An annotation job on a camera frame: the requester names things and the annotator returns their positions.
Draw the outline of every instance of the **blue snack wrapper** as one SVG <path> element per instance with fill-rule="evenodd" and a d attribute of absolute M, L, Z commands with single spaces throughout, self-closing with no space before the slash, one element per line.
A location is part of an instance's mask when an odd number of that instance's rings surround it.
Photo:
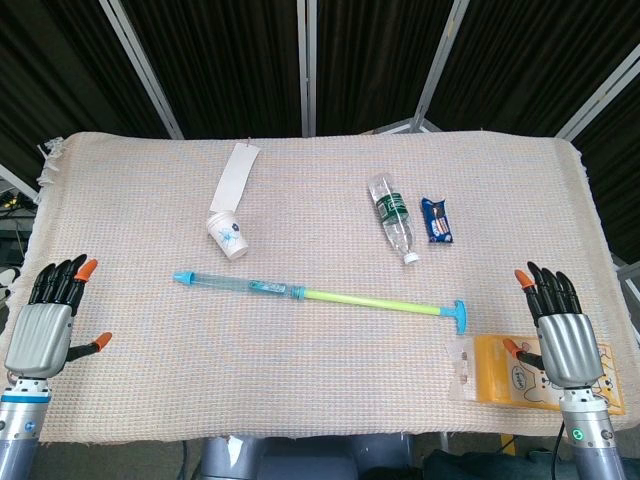
<path fill-rule="evenodd" d="M 432 202 L 428 198 L 423 198 L 422 214 L 430 243 L 453 243 L 449 220 L 444 211 L 444 200 Z"/>

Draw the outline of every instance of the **cable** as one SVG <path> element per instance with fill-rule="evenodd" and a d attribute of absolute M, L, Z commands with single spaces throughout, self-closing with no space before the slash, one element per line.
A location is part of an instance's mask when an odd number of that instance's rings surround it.
<path fill-rule="evenodd" d="M 36 217 L 33 215 L 14 215 L 13 217 L 0 217 L 0 222 L 3 220 L 34 220 Z"/>
<path fill-rule="evenodd" d="M 182 441 L 182 466 L 180 467 L 180 472 L 178 472 L 178 476 L 176 480 L 186 480 L 187 478 L 187 459 L 189 457 L 189 451 L 187 448 L 187 441 Z"/>
<path fill-rule="evenodd" d="M 198 480 L 198 475 L 200 475 L 200 469 L 202 468 L 202 459 L 198 462 L 196 469 L 191 474 L 191 480 Z"/>
<path fill-rule="evenodd" d="M 498 450 L 496 450 L 496 453 L 502 453 L 505 448 L 507 448 L 509 445 L 511 445 L 513 442 L 515 442 L 516 438 L 518 438 L 518 436 L 514 435 L 511 440 L 509 440 L 507 443 L 505 443 L 503 446 L 501 446 Z"/>
<path fill-rule="evenodd" d="M 36 204 L 33 203 L 33 200 L 31 200 L 31 198 L 29 198 L 22 192 L 18 192 L 17 199 L 18 199 L 18 205 L 20 205 L 22 208 L 26 210 L 31 210 L 36 208 Z"/>
<path fill-rule="evenodd" d="M 16 222 L 16 238 L 18 239 L 18 246 L 20 247 L 22 259 L 24 260 L 24 249 L 22 248 L 22 240 L 20 240 L 20 234 L 18 233 L 18 222 Z"/>
<path fill-rule="evenodd" d="M 556 444 L 553 447 L 553 455 L 551 456 L 551 480 L 556 480 L 556 459 L 558 458 L 558 447 L 560 446 L 560 440 L 562 440 L 562 434 L 564 433 L 564 422 L 558 432 L 558 438 L 556 438 Z"/>
<path fill-rule="evenodd" d="M 16 198 L 13 193 L 8 193 L 11 190 L 13 190 L 13 188 L 8 188 L 7 190 L 3 190 L 2 192 L 0 192 L 0 205 L 9 203 Z"/>
<path fill-rule="evenodd" d="M 19 217 L 13 216 L 13 214 L 16 213 L 16 212 L 19 212 L 20 210 L 26 210 L 27 212 L 33 213 L 33 215 L 29 215 L 28 217 L 25 215 L 24 217 L 35 218 L 35 213 L 32 212 L 31 210 L 28 210 L 28 209 L 26 209 L 24 207 L 16 207 L 16 208 L 11 208 L 9 210 L 4 210 L 4 211 L 0 212 L 0 213 L 2 213 L 2 215 L 0 216 L 0 219 L 4 219 L 4 218 L 11 218 L 11 219 L 19 218 Z"/>

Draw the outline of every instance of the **beige woven cloth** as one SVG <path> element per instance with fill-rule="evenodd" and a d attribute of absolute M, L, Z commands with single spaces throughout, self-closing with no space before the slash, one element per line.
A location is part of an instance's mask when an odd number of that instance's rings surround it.
<path fill-rule="evenodd" d="M 531 335 L 513 277 L 527 260 L 575 282 L 613 345 L 627 414 L 640 420 L 640 355 L 579 153 L 557 139 L 489 132 L 252 140 L 262 148 L 238 221 L 249 253 L 227 260 L 205 221 L 234 141 L 73 135 L 43 189 L 4 355 L 38 271 L 87 253 L 73 344 L 100 354 L 53 380 L 44 441 L 176 440 L 245 433 L 555 434 L 560 414 L 449 399 L 447 318 L 189 288 L 192 269 L 435 305 L 463 299 L 468 335 Z M 367 178 L 391 172 L 416 231 L 404 266 Z M 446 197 L 455 243 L 430 245 L 422 196 Z"/>

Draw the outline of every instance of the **yellow-green tube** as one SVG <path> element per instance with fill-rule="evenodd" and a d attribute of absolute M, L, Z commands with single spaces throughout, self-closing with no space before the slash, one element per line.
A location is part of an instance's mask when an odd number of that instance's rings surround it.
<path fill-rule="evenodd" d="M 337 293 L 318 292 L 317 290 L 304 291 L 304 298 L 323 300 L 325 302 L 348 303 L 362 305 L 364 307 L 386 308 L 387 310 L 400 310 L 403 312 L 422 313 L 425 315 L 440 315 L 440 307 L 419 305 L 417 303 L 395 302 L 393 300 L 378 300 L 375 298 L 353 297 Z"/>

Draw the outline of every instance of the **black backdrop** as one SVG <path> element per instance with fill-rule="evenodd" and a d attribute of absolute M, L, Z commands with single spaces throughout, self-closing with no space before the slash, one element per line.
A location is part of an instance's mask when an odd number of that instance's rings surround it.
<path fill-rule="evenodd" d="M 296 0 L 123 0 L 186 138 L 299 136 Z M 413 116 L 451 0 L 318 0 L 317 131 Z M 472 0 L 427 118 L 553 136 L 640 43 L 636 2 Z M 166 138 L 98 0 L 0 0 L 0 161 L 97 130 Z M 578 136 L 614 253 L 640 259 L 640 85 Z"/>

